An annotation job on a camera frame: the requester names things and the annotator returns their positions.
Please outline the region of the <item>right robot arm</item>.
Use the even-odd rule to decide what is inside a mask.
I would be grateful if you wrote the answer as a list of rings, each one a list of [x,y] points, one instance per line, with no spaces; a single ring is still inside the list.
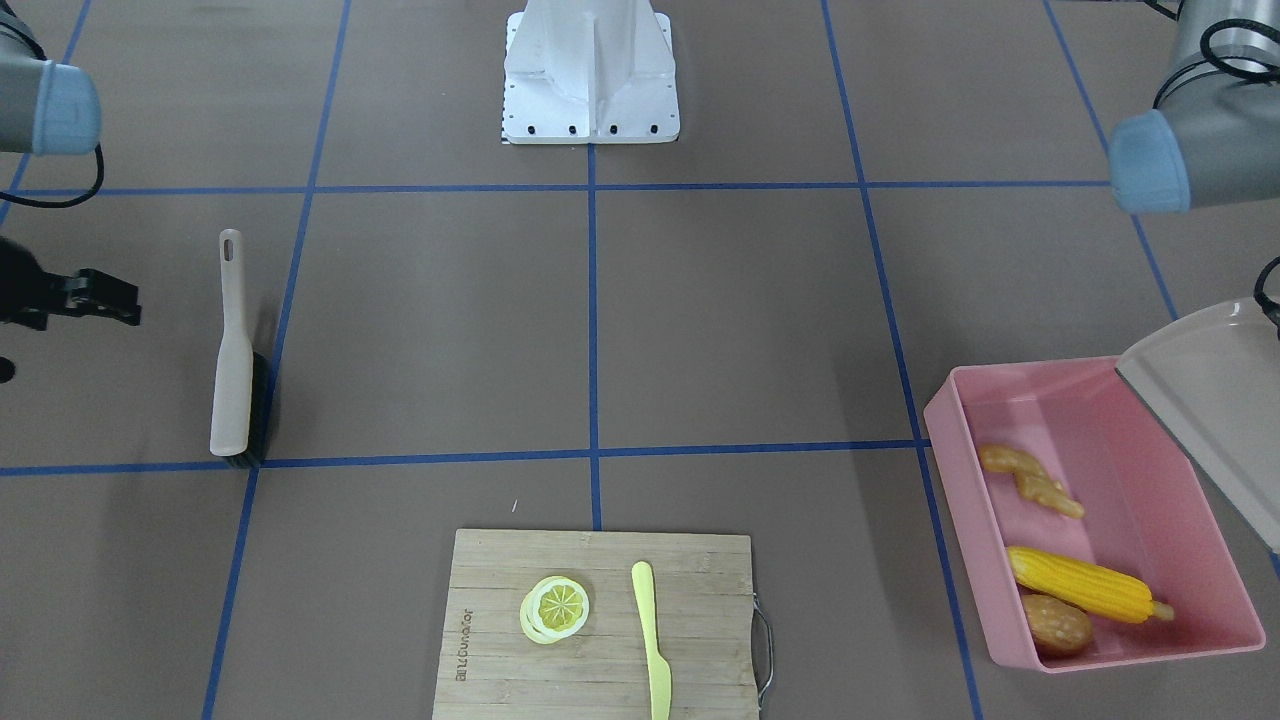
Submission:
[[[1,150],[32,156],[92,155],[92,184],[72,199],[45,200],[3,192],[3,201],[33,209],[76,208],[93,199],[105,181],[99,94],[79,67],[52,60],[35,32],[3,3]],[[141,323],[136,286],[95,269],[73,275],[46,272],[18,242],[1,241],[1,319],[45,331],[50,316],[101,316]]]

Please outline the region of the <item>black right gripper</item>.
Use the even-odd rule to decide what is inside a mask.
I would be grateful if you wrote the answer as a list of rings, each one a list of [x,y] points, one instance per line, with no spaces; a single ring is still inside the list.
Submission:
[[[73,277],[41,268],[35,255],[1,237],[1,323],[46,331],[49,316],[99,316],[141,324],[140,288],[105,272],[81,269]]]

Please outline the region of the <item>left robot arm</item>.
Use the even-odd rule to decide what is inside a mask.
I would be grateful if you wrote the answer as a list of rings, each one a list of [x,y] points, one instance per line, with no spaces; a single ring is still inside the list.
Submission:
[[[1129,214],[1276,199],[1276,1],[1147,4],[1176,24],[1152,106],[1108,142],[1110,184]]]

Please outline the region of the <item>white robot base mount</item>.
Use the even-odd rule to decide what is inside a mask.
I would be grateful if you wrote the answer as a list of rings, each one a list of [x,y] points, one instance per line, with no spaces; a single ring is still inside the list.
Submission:
[[[678,140],[672,24],[652,3],[530,1],[504,40],[503,142]]]

